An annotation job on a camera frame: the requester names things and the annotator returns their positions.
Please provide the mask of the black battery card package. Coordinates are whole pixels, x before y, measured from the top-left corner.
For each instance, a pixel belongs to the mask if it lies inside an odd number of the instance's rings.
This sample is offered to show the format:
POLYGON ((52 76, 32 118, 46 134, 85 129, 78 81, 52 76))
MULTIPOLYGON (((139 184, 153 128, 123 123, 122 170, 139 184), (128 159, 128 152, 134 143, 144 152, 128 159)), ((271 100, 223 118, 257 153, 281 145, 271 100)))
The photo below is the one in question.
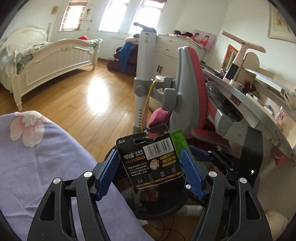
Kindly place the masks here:
POLYGON ((136 189, 160 185, 183 175, 170 131, 163 123, 119 138, 116 147, 136 189))

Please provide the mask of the black trash bin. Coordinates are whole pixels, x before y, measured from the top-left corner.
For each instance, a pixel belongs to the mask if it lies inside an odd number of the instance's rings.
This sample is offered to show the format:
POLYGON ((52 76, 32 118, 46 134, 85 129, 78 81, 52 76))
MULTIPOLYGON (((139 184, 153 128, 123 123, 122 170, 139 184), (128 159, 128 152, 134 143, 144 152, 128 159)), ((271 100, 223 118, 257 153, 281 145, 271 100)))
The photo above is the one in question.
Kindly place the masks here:
POLYGON ((160 185, 136 189, 121 160, 112 180, 112 185, 131 212, 142 220, 161 220, 180 212, 190 197, 187 183, 183 174, 160 185))

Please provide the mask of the bright green wrapper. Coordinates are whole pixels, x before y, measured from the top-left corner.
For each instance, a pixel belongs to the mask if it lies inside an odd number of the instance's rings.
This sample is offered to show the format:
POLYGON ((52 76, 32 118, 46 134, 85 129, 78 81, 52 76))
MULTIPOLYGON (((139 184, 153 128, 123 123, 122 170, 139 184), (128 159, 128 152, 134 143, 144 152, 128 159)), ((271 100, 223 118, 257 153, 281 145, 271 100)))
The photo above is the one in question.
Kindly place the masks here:
POLYGON ((171 139, 173 141, 179 161, 181 161, 181 154, 183 150, 187 150, 188 153, 192 155, 190 146, 188 145, 182 130, 171 133, 171 139))

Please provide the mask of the red grey desk chair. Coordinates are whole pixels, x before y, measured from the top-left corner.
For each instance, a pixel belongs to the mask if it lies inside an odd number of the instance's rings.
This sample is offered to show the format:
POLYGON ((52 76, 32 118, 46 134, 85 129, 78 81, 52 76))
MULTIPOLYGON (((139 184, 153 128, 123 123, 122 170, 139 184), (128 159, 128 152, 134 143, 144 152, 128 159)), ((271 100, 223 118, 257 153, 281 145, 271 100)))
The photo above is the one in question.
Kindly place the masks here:
POLYGON ((151 97, 162 105, 152 113, 150 128, 164 123, 172 133, 182 130, 191 145, 204 142, 228 153, 232 151, 229 142, 215 132, 207 119, 208 93, 198 55, 192 47, 178 49, 176 78, 165 77, 155 83, 151 97))

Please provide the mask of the curved study desk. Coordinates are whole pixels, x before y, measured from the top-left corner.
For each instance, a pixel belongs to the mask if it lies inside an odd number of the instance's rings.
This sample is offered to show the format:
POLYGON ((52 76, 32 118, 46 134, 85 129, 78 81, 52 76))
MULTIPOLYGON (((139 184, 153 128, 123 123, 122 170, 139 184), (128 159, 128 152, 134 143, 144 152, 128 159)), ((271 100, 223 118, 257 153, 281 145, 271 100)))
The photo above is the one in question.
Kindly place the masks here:
POLYGON ((259 92, 259 100, 244 94, 219 77, 219 73, 201 63, 205 78, 214 81, 219 91, 241 112, 250 126, 262 131, 277 149, 295 160, 295 92, 293 84, 259 66, 254 52, 246 54, 238 80, 250 81, 259 92))

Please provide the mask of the purple floral table cloth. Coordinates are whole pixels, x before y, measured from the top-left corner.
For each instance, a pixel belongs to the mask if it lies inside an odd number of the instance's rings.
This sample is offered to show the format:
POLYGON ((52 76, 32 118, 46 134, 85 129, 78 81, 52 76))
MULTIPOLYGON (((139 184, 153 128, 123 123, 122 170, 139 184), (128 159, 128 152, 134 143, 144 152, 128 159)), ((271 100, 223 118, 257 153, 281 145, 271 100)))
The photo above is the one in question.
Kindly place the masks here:
MULTIPOLYGON (((73 137, 37 111, 1 115, 1 211, 21 240, 50 183, 76 179, 97 162, 73 137)), ((97 203, 111 240, 153 240, 111 183, 97 203)))

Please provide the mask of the pink desk lamp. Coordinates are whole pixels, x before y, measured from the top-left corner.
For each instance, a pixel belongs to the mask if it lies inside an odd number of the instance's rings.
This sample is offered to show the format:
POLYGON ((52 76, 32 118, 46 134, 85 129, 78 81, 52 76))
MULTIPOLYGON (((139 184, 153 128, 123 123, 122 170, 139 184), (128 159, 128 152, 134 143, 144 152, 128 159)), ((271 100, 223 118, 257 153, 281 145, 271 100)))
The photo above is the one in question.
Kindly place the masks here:
POLYGON ((236 37, 233 34, 230 34, 228 32, 222 31, 221 33, 225 37, 231 40, 234 40, 235 42, 240 44, 240 50, 238 51, 236 57, 234 58, 230 68, 227 70, 225 76, 223 77, 224 82, 230 83, 231 80, 236 81, 239 71, 241 70, 241 67, 243 65, 244 56, 248 49, 253 49, 262 53, 266 53, 266 49, 260 45, 242 40, 239 37, 236 37))

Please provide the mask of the grey white height pole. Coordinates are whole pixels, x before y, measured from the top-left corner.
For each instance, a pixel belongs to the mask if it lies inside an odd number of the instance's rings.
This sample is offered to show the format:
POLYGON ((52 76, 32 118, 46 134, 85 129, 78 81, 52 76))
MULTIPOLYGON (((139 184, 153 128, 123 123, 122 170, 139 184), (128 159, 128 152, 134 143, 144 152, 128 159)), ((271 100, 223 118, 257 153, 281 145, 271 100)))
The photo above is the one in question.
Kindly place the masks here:
POLYGON ((177 105, 178 91, 173 88, 175 81, 171 77, 165 77, 161 82, 152 79, 156 30, 137 22, 133 25, 142 28, 138 43, 137 71, 133 82, 135 93, 133 133, 138 133, 147 128, 149 99, 159 101, 162 109, 171 113, 177 105))

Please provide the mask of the white dresser cabinet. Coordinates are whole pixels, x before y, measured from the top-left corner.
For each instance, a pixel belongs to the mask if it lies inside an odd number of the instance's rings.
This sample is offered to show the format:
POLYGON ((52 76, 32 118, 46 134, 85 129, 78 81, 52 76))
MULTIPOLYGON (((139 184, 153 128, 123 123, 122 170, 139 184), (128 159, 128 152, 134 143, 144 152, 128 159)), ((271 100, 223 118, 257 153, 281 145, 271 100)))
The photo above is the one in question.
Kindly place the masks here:
POLYGON ((178 35, 157 35, 154 58, 154 78, 156 75, 175 78, 177 72, 178 48, 189 46, 193 48, 199 60, 202 60, 205 51, 193 40, 178 35))

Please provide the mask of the white bed frame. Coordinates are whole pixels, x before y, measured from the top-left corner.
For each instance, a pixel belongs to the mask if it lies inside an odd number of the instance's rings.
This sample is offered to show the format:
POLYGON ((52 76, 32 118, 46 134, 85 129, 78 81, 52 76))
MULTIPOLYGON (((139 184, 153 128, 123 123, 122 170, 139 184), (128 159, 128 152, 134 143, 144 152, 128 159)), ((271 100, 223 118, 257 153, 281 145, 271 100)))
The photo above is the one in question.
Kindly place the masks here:
POLYGON ((42 27, 18 28, 1 40, 1 84, 13 94, 18 110, 22 97, 38 86, 78 68, 97 64, 102 39, 49 42, 42 27))

